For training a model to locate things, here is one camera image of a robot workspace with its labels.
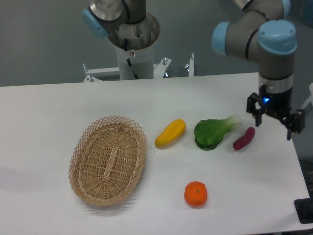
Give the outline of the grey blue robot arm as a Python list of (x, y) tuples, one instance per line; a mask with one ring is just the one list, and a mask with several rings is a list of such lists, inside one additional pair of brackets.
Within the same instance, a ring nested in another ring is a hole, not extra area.
[[(243, 15), (234, 23), (219, 23), (213, 33), (213, 49), (259, 66), (259, 91), (247, 99), (246, 110), (255, 118), (262, 115), (279, 120), (287, 136), (305, 127), (303, 110), (291, 110), (296, 28), (285, 20), (288, 0), (246, 0)], [(92, 0), (82, 11), (88, 28), (106, 37), (116, 49), (122, 80), (154, 78), (152, 45), (160, 35), (157, 19), (147, 12), (143, 0)]]

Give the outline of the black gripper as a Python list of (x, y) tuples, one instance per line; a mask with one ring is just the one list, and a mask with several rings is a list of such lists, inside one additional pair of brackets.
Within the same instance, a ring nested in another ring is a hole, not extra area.
[(282, 93), (268, 93), (265, 84), (259, 87), (258, 93), (252, 93), (247, 98), (246, 112), (255, 118), (255, 126), (262, 124), (262, 115), (272, 117), (286, 127), (287, 140), (292, 139), (293, 133), (301, 133), (305, 128), (305, 114), (291, 108), (292, 89)]

